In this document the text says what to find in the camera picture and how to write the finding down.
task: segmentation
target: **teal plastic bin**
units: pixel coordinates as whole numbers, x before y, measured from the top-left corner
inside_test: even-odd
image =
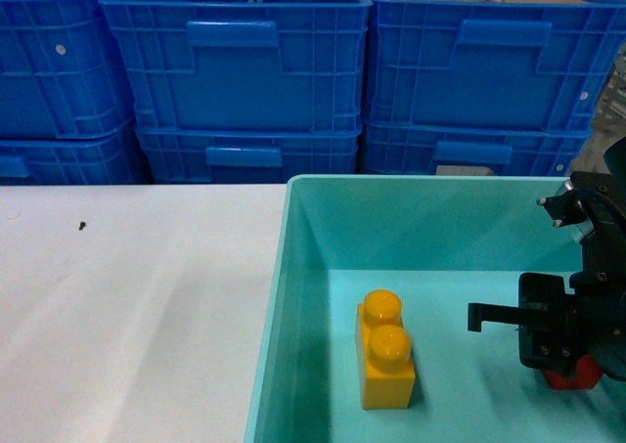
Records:
[[[468,303],[517,305],[522,272],[582,268],[575,227],[535,200],[563,179],[300,176],[290,181],[246,442],[626,441],[626,385],[555,392],[516,326],[468,332]],[[418,371],[408,410],[364,411],[356,308],[403,301]]]

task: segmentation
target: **yellow toy block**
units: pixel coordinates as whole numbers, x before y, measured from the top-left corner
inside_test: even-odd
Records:
[[[400,298],[372,291],[357,308],[356,350],[363,409],[406,409],[415,384],[411,338]]]

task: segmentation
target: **crate hole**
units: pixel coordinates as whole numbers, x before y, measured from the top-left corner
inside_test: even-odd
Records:
[[[440,164],[435,172],[437,176],[497,176],[493,169],[486,166],[454,166]]]

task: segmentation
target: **blue plastic crate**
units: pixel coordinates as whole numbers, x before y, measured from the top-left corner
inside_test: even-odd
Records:
[[[132,117],[98,0],[0,0],[0,137],[82,139]]]
[[[113,185],[146,182],[130,122],[106,137],[0,140],[0,185]]]
[[[626,0],[374,0],[367,114],[401,125],[586,131]]]
[[[435,174],[443,166],[484,166],[500,176],[564,176],[590,131],[401,126],[368,123],[361,172]]]
[[[342,135],[145,129],[135,133],[157,183],[285,183],[352,174],[358,130]]]
[[[105,0],[140,127],[349,132],[370,0]]]

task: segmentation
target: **lego stud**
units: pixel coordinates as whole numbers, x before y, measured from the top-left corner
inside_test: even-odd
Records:
[[[385,324],[396,326],[400,323],[402,301],[387,289],[377,289],[365,297],[363,309],[370,328]]]
[[[411,356],[411,338],[398,326],[378,326],[370,333],[369,356],[381,373],[398,373]]]

